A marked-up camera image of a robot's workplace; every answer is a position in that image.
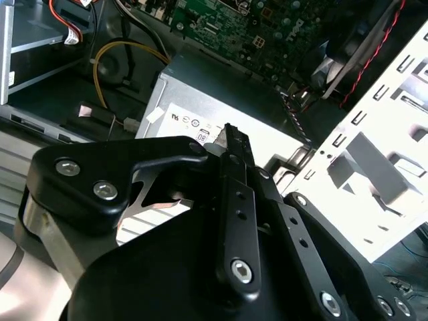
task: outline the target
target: motherboard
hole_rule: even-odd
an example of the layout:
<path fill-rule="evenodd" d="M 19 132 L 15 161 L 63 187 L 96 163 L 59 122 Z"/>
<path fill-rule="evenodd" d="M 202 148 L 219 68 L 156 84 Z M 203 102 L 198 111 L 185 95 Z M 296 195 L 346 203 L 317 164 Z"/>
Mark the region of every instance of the motherboard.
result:
<path fill-rule="evenodd" d="M 140 0 L 141 10 L 264 81 L 283 84 L 337 0 Z"/>

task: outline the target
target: power supply label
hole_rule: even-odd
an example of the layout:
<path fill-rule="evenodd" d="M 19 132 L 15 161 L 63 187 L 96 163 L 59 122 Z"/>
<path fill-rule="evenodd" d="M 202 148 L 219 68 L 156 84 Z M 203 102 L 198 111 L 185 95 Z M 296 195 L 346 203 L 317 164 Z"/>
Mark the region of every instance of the power supply label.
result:
<path fill-rule="evenodd" d="M 189 136 L 201 144 L 205 144 L 206 142 L 214 142 L 223 127 L 224 125 L 214 124 L 176 104 L 170 104 L 157 137 Z"/>

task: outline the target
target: silver bolt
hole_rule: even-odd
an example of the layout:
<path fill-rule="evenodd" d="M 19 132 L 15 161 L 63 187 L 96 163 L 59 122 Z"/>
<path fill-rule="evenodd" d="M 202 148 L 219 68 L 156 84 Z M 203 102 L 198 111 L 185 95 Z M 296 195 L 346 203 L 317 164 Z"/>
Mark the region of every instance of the silver bolt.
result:
<path fill-rule="evenodd" d="M 410 316 L 410 310 L 409 308 L 398 298 L 394 298 L 395 304 L 397 305 L 398 309 L 401 310 L 402 313 L 404 313 L 405 316 Z"/>
<path fill-rule="evenodd" d="M 259 169 L 259 173 L 264 179 L 269 179 L 269 174 L 264 169 Z"/>
<path fill-rule="evenodd" d="M 176 27 L 177 27 L 177 30 L 182 31 L 184 30 L 185 25 L 183 25 L 181 22 L 178 22 Z"/>
<path fill-rule="evenodd" d="M 274 33 L 274 37 L 277 40 L 281 40 L 282 39 L 282 33 L 280 33 L 280 32 L 277 31 L 277 32 Z"/>
<path fill-rule="evenodd" d="M 300 195 L 298 195 L 296 198 L 297 198 L 297 202 L 299 202 L 303 206 L 306 206 L 307 202 L 306 202 L 306 200 L 303 197 L 301 197 Z"/>
<path fill-rule="evenodd" d="M 281 21 L 282 25 L 290 25 L 292 23 L 292 20 L 290 18 L 284 18 Z"/>
<path fill-rule="evenodd" d="M 331 294 L 322 292 L 321 301 L 322 305 L 327 309 L 327 311 L 329 311 L 329 313 L 331 313 L 331 315 L 337 318 L 341 315 L 342 312 L 340 311 L 339 303 L 331 296 Z"/>
<path fill-rule="evenodd" d="M 80 173 L 80 166 L 72 160 L 61 160 L 55 165 L 56 171 L 64 176 L 76 176 Z"/>
<path fill-rule="evenodd" d="M 292 3 L 292 9 L 296 10 L 300 8 L 300 1 L 295 1 Z"/>
<path fill-rule="evenodd" d="M 94 193 L 105 201 L 111 201 L 118 196 L 118 190 L 109 182 L 98 182 L 94 185 Z"/>
<path fill-rule="evenodd" d="M 381 306 L 381 308 L 389 315 L 389 316 L 393 316 L 394 315 L 394 311 L 393 309 L 389 306 L 389 304 L 382 298 L 377 298 L 377 302 L 379 303 L 379 305 Z"/>
<path fill-rule="evenodd" d="M 240 259 L 236 259 L 232 262 L 232 273 L 242 283 L 248 284 L 253 278 L 253 272 L 249 268 L 248 264 Z"/>

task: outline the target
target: white label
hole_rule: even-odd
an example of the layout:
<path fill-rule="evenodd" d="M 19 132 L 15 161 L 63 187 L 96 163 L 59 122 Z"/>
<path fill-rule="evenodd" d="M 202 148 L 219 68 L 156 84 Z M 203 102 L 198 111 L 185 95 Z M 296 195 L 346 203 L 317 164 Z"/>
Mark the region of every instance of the white label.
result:
<path fill-rule="evenodd" d="M 68 36 L 64 42 L 64 45 L 76 45 L 79 43 L 78 34 L 71 28 L 68 28 Z"/>
<path fill-rule="evenodd" d="M 156 122 L 158 119 L 159 119 L 159 117 L 161 117 L 163 114 L 164 114 L 165 112 L 164 112 L 164 110 L 161 108 L 161 107 L 159 107 L 159 106 L 157 106 L 147 117 L 146 117 L 146 119 L 151 123 L 151 124 L 153 124 L 154 122 Z"/>
<path fill-rule="evenodd" d="M 92 2 L 92 0 L 80 0 L 80 2 L 82 3 L 82 5 L 84 5 L 85 7 L 87 7 Z"/>
<path fill-rule="evenodd" d="M 159 128 L 158 137 L 188 136 L 201 144 L 214 142 L 223 126 L 213 124 L 175 104 L 170 104 Z"/>
<path fill-rule="evenodd" d="M 15 72 L 9 72 L 9 87 L 15 83 Z"/>

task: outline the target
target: dell logo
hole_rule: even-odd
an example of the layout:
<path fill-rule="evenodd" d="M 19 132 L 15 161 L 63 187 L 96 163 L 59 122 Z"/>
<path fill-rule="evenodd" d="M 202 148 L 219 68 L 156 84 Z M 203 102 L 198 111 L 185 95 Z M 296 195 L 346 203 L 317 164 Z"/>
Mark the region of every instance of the dell logo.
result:
<path fill-rule="evenodd" d="M 298 19 L 296 22 L 296 25 L 293 27 L 293 30 L 288 34 L 286 40 L 287 41 L 294 41 L 294 38 L 296 37 L 296 35 L 300 31 L 300 27 L 303 26 L 304 23 L 305 23 L 305 21 Z"/>

